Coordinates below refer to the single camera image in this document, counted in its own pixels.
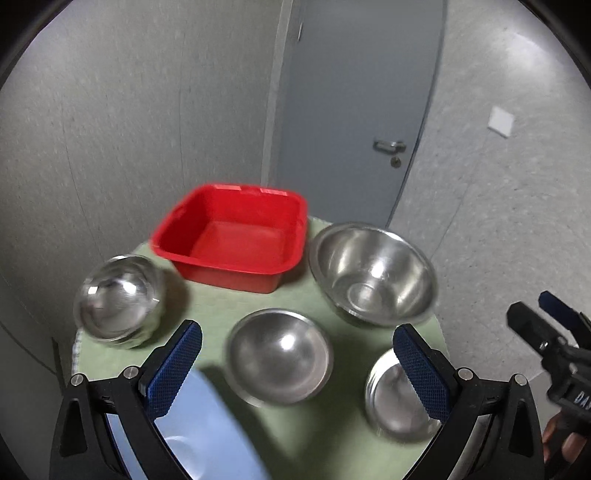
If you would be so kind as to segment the person's right hand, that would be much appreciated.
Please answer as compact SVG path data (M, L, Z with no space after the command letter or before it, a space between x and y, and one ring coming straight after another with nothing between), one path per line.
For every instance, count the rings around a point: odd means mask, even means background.
M542 434L543 458L547 464L561 454L572 464L578 458L588 440L579 433L569 431L563 420L563 414L557 413L547 422Z

